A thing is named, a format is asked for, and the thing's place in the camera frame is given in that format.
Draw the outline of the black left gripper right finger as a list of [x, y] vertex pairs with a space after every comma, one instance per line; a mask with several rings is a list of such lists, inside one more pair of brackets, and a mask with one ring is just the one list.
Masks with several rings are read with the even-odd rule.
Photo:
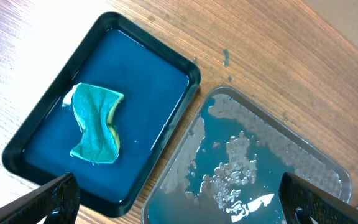
[[287, 224], [358, 224], [358, 209], [293, 173], [283, 174], [278, 195]]

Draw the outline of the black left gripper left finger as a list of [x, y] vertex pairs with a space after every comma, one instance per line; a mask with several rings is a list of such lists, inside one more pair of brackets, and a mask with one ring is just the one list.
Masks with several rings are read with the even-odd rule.
[[64, 223], [76, 221], [80, 207], [80, 188], [67, 173], [0, 208], [0, 224]]

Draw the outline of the green scouring sponge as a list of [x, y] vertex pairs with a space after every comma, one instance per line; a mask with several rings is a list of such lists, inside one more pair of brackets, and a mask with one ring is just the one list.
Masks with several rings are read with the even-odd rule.
[[71, 157], [98, 164], [112, 164], [119, 157], [120, 140], [113, 117], [124, 94], [87, 83], [78, 83], [63, 98], [71, 106], [82, 133]]

